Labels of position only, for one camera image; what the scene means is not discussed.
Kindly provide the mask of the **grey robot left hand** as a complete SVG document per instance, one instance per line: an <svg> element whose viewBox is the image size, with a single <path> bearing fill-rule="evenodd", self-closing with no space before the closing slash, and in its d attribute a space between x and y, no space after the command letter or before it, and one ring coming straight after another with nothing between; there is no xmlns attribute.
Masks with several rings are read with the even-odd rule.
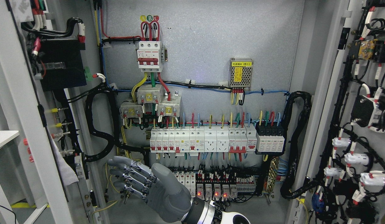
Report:
<svg viewBox="0 0 385 224"><path fill-rule="evenodd" d="M191 208L191 193L170 169L160 163L148 167L125 156L107 161L110 173L123 178L114 185L136 195L168 223L182 220Z"/></svg>

